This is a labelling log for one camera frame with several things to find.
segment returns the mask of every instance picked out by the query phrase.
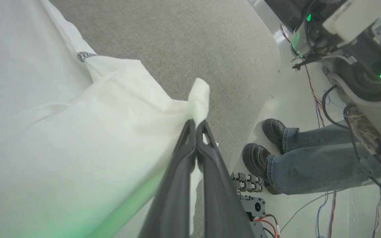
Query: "blue jeans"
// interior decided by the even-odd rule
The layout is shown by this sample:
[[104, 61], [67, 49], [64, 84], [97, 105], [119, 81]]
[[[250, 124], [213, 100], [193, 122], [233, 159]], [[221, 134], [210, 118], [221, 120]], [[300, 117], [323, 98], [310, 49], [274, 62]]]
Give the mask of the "blue jeans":
[[[284, 155], [270, 155], [267, 177], [273, 187], [285, 194], [315, 193], [364, 185], [368, 181], [361, 170], [349, 130], [329, 125], [299, 132], [286, 128], [282, 139]], [[381, 177], [381, 167], [369, 152], [357, 145], [363, 165], [372, 175]]]

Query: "black leather shoe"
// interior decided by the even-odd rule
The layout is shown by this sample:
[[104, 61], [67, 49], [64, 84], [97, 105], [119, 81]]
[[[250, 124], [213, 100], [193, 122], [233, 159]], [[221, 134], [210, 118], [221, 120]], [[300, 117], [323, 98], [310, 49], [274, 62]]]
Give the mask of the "black leather shoe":
[[243, 162], [249, 172], [263, 178], [264, 186], [271, 194], [280, 194], [269, 183], [267, 177], [267, 159], [269, 155], [271, 155], [271, 153], [266, 148], [255, 143], [247, 144], [242, 150]]
[[263, 128], [266, 137], [277, 146], [280, 154], [284, 154], [283, 150], [283, 134], [286, 128], [281, 121], [276, 119], [267, 119], [262, 122], [261, 127]]

